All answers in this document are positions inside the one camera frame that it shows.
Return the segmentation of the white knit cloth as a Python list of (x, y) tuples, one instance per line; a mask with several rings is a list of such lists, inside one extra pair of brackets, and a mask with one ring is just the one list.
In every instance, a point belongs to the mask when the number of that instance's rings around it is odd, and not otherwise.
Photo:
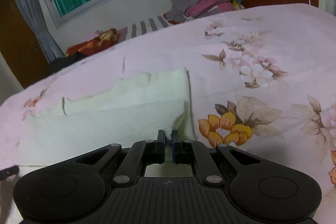
[(193, 139), (187, 70), (138, 73), (108, 91), (61, 103), (31, 119), (36, 162), (53, 163), (110, 143), (130, 147), (177, 130)]

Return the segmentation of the pile of folded clothes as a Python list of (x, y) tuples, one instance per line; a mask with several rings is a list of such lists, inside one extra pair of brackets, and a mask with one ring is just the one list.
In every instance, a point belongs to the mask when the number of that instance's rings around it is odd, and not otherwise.
[(171, 24), (244, 9), (242, 0), (171, 0), (171, 3), (171, 10), (164, 14)]

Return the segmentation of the pink floral bed sheet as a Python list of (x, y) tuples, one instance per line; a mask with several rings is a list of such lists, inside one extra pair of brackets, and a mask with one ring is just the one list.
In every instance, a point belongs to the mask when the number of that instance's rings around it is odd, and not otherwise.
[(318, 223), (335, 223), (335, 17), (306, 4), (225, 12), (141, 35), (59, 71), (1, 105), (1, 167), (31, 170), (31, 119), (62, 98), (138, 73), (187, 70), (194, 139), (237, 147), (315, 178)]

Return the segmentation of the black cloth bundle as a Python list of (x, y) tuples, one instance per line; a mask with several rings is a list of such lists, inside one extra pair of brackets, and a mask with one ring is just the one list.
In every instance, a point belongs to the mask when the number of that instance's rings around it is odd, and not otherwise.
[(55, 74), (58, 71), (87, 58), (88, 56), (81, 52), (75, 52), (73, 55), (67, 57), (57, 58), (50, 62), (49, 75)]

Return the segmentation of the grey white striped pillow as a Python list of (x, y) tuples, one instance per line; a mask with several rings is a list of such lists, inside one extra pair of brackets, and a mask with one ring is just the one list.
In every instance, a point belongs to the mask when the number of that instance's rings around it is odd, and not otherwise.
[(135, 38), (137, 36), (145, 35), (151, 32), (161, 30), (163, 28), (168, 28), (172, 26), (164, 16), (156, 16), (154, 18), (149, 18), (142, 20), (138, 23), (133, 23), (127, 27), (118, 30), (119, 42), (124, 42), (126, 40)]

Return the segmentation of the red orange floral pillow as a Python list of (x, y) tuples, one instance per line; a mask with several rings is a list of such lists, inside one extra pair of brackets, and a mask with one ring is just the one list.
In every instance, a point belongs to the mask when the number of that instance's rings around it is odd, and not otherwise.
[(91, 56), (118, 44), (119, 39), (120, 34), (114, 28), (105, 32), (96, 32), (96, 36), (93, 39), (69, 47), (65, 57), (74, 55), (76, 52)]

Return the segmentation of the brown wooden door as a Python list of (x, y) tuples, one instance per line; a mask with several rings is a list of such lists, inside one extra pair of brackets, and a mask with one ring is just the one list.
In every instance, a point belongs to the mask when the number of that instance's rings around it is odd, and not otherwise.
[(1, 54), (23, 88), (46, 78), (49, 63), (15, 0), (0, 1)]

